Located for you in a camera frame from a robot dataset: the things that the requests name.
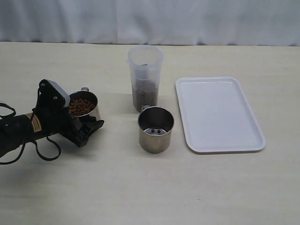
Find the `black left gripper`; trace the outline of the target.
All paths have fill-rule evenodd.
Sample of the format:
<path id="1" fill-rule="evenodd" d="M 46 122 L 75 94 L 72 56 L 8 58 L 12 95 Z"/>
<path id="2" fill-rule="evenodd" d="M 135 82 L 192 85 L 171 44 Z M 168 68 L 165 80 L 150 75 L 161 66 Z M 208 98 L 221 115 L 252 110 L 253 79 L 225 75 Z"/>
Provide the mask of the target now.
<path id="1" fill-rule="evenodd" d="M 89 138 L 103 126 L 104 120 L 79 117 L 73 122 L 68 114 L 68 106 L 69 95 L 56 82 L 41 80 L 37 104 L 32 110 L 40 122 L 41 131 L 32 131 L 31 139 L 39 140 L 60 134 L 79 148 L 85 146 Z"/>

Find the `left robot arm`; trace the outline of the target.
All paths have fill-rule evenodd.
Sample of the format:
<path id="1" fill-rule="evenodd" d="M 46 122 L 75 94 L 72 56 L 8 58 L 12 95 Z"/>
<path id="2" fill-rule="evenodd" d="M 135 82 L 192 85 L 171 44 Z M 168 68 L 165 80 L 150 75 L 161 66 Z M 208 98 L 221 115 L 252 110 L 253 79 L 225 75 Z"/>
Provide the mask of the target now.
<path id="1" fill-rule="evenodd" d="M 77 147 L 87 144 L 90 136 L 100 129 L 104 120 L 100 118 L 98 98 L 83 87 L 67 94 L 56 82 L 43 79 L 37 90 L 37 103 L 31 113 L 17 115 L 14 108 L 5 103 L 2 107 L 12 111 L 0 117 L 0 155 L 21 148 L 27 143 L 60 134 Z"/>

